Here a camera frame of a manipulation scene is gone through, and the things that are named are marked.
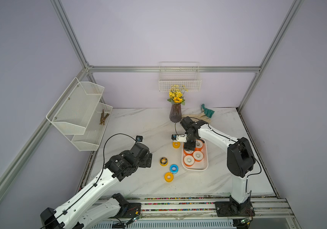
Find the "orange sealing tape roll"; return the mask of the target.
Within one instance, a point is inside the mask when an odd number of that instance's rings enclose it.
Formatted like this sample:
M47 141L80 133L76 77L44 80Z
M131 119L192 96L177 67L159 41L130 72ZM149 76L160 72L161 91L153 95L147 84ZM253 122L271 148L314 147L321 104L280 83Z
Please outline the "orange sealing tape roll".
M183 163L186 167L191 167L195 163L195 159L193 158L192 155L186 155L183 159Z
M194 151L192 156L196 162L201 162L204 159L204 154L201 151Z
M203 146L204 146L203 141L201 139L197 140L195 151L201 151L203 149Z
M193 150L185 150L185 149L183 150L183 153L184 153L186 156L187 156L187 155L191 155L191 156L192 156L192 155L193 155L193 152L194 152Z

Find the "small black yellow tape roll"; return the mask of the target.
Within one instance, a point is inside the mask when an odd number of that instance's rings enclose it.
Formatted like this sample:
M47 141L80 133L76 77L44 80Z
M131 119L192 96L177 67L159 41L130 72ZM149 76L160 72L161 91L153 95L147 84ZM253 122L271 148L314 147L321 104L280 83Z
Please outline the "small black yellow tape roll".
M160 158L160 165L165 167L168 164L168 159L166 157Z

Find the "blue sealing tape roll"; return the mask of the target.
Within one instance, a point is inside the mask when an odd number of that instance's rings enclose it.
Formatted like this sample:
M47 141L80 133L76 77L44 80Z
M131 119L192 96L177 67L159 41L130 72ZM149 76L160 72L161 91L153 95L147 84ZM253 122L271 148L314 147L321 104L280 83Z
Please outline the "blue sealing tape roll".
M172 174L176 174L176 173L178 173L178 166L177 166L176 164L172 164L172 165L170 166L170 172L171 172Z

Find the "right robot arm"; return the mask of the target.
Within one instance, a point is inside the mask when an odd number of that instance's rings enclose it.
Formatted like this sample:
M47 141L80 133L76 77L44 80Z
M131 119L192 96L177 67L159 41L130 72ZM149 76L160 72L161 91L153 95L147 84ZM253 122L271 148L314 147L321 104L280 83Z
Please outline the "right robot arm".
M235 138L212 127L204 120L193 121L184 117L180 125L185 130L185 138L180 135L178 142L184 143L185 150L195 150L196 142L211 142L227 152L227 168L232 174L230 202L241 207L250 201L247 191L249 173L253 170L256 158L248 139Z

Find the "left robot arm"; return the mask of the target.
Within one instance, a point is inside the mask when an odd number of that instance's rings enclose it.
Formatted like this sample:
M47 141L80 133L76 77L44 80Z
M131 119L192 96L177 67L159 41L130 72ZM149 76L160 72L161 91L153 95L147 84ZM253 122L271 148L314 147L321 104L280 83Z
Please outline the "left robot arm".
M112 156L100 174L80 192L56 209L46 208L40 215L44 229L90 229L109 218L135 217L122 194L112 195L106 202L96 205L111 187L132 175L138 168L149 168L152 153L142 143L135 143L130 150Z

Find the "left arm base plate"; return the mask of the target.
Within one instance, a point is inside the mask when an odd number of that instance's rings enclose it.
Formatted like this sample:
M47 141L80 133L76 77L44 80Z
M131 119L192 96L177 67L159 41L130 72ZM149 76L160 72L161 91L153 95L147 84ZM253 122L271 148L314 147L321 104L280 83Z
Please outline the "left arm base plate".
M119 211L114 216L114 218L134 218L138 212L141 212L141 203L132 203L125 199L121 193L112 195L112 198L118 201Z

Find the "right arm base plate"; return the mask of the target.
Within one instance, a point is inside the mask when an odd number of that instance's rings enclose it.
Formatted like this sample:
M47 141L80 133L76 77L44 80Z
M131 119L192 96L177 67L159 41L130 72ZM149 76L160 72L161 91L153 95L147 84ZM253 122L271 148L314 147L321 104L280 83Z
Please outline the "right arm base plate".
M239 204L232 197L229 201L215 202L215 210L218 217L254 217L255 212L248 197L243 203Z

